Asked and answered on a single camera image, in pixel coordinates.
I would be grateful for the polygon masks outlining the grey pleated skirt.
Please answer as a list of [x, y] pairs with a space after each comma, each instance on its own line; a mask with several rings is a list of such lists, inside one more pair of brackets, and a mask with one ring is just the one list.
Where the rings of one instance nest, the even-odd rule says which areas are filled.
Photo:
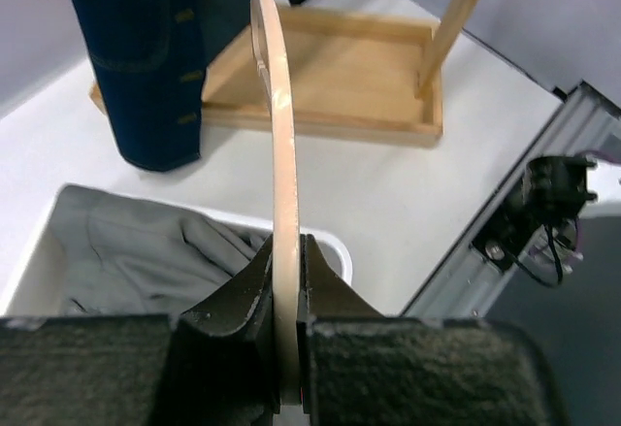
[[240, 272], [266, 240], [208, 215], [78, 185], [49, 223], [67, 256], [66, 315], [177, 317]]

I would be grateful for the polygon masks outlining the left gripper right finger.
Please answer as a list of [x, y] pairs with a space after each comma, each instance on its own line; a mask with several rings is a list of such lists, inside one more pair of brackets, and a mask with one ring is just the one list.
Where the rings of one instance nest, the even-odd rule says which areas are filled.
[[301, 239], [301, 394], [314, 425], [566, 425], [552, 370], [521, 330], [380, 314]]

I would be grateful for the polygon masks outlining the beige hanger front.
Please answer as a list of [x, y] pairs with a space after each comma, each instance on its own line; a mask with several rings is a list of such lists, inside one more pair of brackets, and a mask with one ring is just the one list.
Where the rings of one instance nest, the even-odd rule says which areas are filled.
[[297, 341], [301, 244], [295, 123], [287, 52], [275, 0], [250, 0], [251, 42], [263, 83], [273, 144], [272, 285], [279, 396], [301, 403], [301, 364]]

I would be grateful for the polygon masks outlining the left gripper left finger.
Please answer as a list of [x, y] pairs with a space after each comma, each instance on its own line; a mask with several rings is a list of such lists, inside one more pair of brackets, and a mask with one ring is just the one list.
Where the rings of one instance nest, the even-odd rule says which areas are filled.
[[5, 425], [269, 425], [280, 409], [272, 246], [172, 320], [27, 313], [1, 320]]

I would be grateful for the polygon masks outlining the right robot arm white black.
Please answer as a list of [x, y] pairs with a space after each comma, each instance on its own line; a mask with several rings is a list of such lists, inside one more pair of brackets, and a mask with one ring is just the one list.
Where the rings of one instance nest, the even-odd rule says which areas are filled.
[[547, 155], [527, 163], [523, 209], [541, 225], [565, 219], [620, 215], [620, 163], [592, 153]]

